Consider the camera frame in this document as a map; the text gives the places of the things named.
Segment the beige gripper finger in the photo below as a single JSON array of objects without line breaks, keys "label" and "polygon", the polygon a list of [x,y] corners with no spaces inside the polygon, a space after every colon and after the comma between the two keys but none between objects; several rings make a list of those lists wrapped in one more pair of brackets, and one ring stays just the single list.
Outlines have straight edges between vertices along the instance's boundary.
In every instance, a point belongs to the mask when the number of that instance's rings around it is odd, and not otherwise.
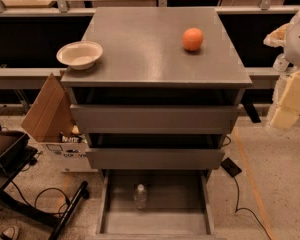
[{"label": "beige gripper finger", "polygon": [[269,126],[277,130],[291,128],[300,117],[300,70],[281,76],[276,82]]},{"label": "beige gripper finger", "polygon": [[284,47],[286,45],[287,29],[289,24],[283,24],[268,34],[263,43],[269,47]]}]

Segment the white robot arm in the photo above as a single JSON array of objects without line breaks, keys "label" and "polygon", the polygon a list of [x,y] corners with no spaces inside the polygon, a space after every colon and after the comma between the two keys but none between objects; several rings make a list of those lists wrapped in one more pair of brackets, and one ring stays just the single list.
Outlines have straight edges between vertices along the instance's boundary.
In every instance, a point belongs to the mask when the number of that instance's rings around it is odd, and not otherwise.
[{"label": "white robot arm", "polygon": [[291,128],[300,117],[300,10],[290,20],[266,36],[263,43],[270,47],[282,47],[273,69],[284,72],[291,63],[294,70],[282,75],[276,82],[273,104],[267,115],[270,132],[283,132]]}]

